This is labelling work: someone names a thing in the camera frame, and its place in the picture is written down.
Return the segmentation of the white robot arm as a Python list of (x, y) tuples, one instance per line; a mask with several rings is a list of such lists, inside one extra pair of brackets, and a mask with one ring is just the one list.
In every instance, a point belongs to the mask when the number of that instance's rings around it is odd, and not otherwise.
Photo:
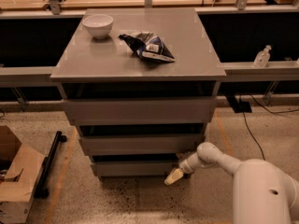
[(164, 183), (171, 185), (198, 168), (218, 166), (233, 179), (232, 224), (292, 224), (299, 220), (299, 182), (274, 164), (241, 161), (210, 142), (179, 156)]

